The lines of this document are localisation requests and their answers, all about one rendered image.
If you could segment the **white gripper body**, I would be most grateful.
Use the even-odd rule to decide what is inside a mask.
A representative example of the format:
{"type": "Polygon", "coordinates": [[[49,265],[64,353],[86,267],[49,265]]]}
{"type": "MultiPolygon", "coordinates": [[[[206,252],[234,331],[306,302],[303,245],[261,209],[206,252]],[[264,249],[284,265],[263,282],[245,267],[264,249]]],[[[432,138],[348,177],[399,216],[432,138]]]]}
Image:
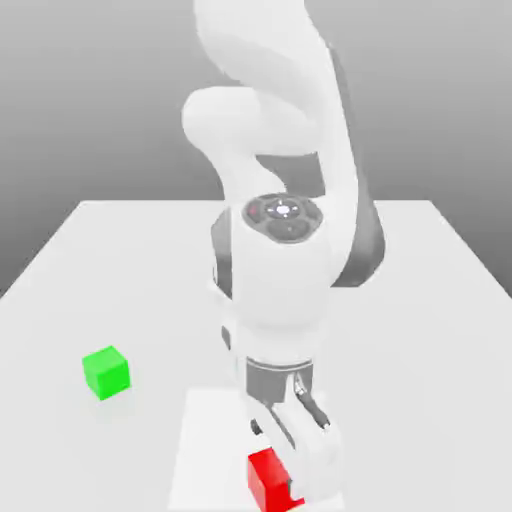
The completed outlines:
{"type": "Polygon", "coordinates": [[[321,428],[296,398],[267,409],[246,396],[244,405],[290,478],[307,480],[305,501],[320,503],[341,495],[343,443],[334,417],[321,428]]]}

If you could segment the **small red cube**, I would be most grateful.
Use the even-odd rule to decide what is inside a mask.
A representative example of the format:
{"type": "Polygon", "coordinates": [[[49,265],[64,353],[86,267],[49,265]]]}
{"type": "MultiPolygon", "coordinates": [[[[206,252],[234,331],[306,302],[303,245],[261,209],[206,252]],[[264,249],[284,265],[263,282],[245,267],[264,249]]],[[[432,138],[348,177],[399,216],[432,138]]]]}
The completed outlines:
{"type": "Polygon", "coordinates": [[[288,512],[305,504],[303,498],[291,497],[291,479],[272,447],[250,454],[247,460],[248,488],[261,512],[288,512]]]}

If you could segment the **small green cube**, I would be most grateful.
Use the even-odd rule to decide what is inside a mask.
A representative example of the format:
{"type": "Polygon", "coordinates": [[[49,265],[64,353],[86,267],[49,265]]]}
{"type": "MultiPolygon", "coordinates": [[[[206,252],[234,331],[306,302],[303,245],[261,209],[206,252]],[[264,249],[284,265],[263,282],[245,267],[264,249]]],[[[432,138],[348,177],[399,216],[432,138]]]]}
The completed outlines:
{"type": "Polygon", "coordinates": [[[128,361],[114,346],[83,357],[82,367],[88,387],[100,401],[131,386],[128,361]]]}

